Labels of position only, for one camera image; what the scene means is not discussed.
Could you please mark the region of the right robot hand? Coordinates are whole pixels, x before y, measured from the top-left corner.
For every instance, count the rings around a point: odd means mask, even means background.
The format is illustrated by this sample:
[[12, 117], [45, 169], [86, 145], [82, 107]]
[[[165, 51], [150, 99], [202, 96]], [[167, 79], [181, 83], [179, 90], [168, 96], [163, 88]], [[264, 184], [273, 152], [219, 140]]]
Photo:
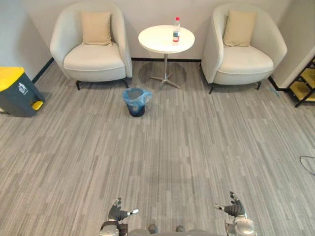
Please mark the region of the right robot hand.
[[230, 205], [222, 206], [222, 205], [213, 203], [213, 207], [215, 209], [224, 211], [225, 213], [227, 213], [230, 216], [234, 216], [234, 217], [242, 216], [242, 217], [246, 218], [247, 214], [246, 214], [245, 208], [244, 208], [242, 202], [240, 201], [239, 197], [232, 191], [230, 191], [229, 193], [230, 193], [230, 197], [232, 199]]

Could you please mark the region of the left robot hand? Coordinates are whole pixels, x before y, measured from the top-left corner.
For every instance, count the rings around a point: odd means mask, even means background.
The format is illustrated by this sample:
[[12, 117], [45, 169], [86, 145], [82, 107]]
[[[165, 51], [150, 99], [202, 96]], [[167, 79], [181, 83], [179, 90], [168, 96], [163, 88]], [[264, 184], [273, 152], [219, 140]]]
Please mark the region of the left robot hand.
[[127, 218], [130, 215], [137, 214], [139, 212], [139, 209], [135, 208], [129, 211], [122, 210], [121, 209], [121, 203], [122, 203], [122, 198], [118, 197], [113, 205], [110, 208], [110, 211], [108, 213], [108, 220], [109, 221], [121, 221]]

